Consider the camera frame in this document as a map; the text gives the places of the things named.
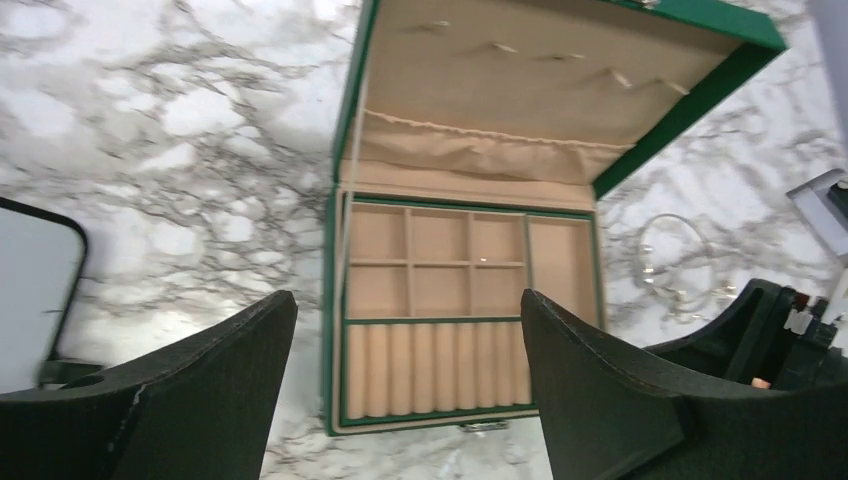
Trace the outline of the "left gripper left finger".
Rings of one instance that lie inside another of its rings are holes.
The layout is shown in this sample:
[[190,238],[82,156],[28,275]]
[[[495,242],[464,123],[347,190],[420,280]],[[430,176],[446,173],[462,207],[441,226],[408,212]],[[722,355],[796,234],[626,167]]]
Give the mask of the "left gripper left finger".
[[5,479],[256,479],[298,307],[277,291],[57,390],[1,398]]

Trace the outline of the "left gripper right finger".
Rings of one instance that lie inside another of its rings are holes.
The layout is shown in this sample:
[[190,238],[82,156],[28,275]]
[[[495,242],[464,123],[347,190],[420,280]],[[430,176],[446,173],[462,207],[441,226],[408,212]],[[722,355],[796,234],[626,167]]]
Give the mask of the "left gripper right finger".
[[784,391],[703,374],[521,299],[533,394],[557,479],[843,479],[847,381]]

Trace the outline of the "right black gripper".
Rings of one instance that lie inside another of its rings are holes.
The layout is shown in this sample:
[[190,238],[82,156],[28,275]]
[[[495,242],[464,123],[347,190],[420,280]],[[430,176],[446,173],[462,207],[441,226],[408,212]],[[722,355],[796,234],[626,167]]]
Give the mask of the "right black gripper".
[[829,306],[776,283],[753,279],[716,318],[682,338],[646,350],[716,378],[802,390],[847,381],[847,356],[833,345],[837,326],[822,321]]

